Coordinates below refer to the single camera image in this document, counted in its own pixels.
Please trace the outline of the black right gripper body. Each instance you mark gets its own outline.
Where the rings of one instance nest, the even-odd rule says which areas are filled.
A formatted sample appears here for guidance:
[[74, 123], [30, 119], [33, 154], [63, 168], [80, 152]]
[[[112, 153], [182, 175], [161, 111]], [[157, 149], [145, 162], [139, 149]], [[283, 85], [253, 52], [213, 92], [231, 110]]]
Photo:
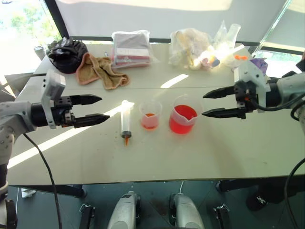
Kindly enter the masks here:
[[234, 85], [234, 94], [237, 102], [237, 117], [246, 118], [246, 113], [252, 113], [257, 107], [252, 103], [256, 102], [256, 85], [251, 82], [237, 81]]

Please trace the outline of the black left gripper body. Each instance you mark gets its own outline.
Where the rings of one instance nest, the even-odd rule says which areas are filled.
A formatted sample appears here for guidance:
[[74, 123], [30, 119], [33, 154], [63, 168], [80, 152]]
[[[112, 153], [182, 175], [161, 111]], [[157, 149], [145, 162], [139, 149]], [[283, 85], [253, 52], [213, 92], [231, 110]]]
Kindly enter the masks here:
[[53, 119], [57, 126], [74, 126], [75, 115], [71, 111], [73, 107], [73, 96], [63, 96], [54, 100]]

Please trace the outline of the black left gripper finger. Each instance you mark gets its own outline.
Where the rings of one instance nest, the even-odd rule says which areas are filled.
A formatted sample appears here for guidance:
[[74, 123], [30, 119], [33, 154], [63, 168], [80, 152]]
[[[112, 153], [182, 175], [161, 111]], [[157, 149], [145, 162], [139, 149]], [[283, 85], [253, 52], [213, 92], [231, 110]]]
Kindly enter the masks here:
[[105, 114], [90, 114], [84, 117], [76, 118], [73, 123], [73, 126], [74, 128], [81, 128], [81, 127], [98, 125], [107, 121], [109, 118], [110, 116]]
[[93, 94], [72, 95], [70, 96], [70, 105], [89, 105], [101, 101], [102, 98]]

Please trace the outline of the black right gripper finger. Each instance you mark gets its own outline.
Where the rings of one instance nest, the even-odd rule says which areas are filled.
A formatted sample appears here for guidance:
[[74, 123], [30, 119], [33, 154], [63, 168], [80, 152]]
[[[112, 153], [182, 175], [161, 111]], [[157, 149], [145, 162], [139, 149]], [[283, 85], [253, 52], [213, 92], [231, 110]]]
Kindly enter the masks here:
[[245, 119], [246, 118], [246, 110], [243, 108], [231, 108], [231, 109], [225, 109], [225, 108], [217, 108], [208, 110], [205, 112], [202, 112], [202, 115], [212, 118], [240, 118]]
[[233, 94], [234, 94], [234, 86], [227, 86], [227, 87], [212, 90], [212, 91], [206, 93], [203, 96], [203, 98], [216, 99], [216, 98], [223, 98], [223, 97], [226, 97], [228, 95], [233, 95]]

